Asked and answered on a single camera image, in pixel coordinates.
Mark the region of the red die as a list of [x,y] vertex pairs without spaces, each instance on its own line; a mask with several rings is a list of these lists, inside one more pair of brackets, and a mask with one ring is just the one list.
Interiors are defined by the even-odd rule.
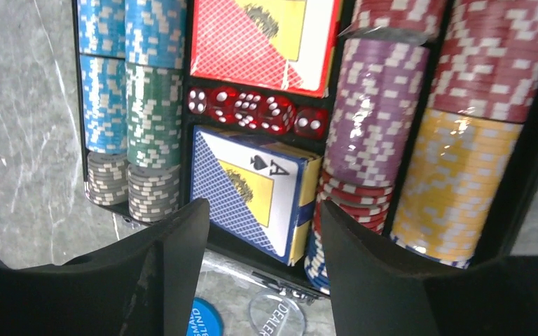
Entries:
[[187,107],[192,114],[202,115],[206,113],[209,99],[209,90],[201,87],[188,89]]
[[294,133],[300,137],[319,140],[326,133],[329,113],[326,109],[305,107],[296,114]]
[[234,108],[239,95],[238,90],[226,85],[212,89],[208,95],[207,115],[220,123],[235,123]]
[[271,134],[286,134],[294,126],[295,119],[296,106],[285,96],[267,96],[258,105],[258,124]]
[[240,92],[233,104],[235,122],[240,127],[251,130],[258,128],[259,107],[263,96],[255,91]]

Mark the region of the red backed card deck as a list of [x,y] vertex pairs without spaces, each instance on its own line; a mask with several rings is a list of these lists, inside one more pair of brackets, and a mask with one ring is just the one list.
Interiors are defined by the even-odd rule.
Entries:
[[325,97],[342,1],[195,1],[194,77]]

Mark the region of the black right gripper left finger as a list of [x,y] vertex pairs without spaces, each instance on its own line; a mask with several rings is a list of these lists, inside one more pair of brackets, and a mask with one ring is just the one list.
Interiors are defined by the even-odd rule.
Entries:
[[0,267],[0,335],[185,335],[209,202],[63,265]]

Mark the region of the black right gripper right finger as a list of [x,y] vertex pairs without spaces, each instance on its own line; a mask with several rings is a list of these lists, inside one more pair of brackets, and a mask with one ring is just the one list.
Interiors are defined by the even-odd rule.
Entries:
[[538,335],[538,256],[459,269],[320,210],[338,335]]

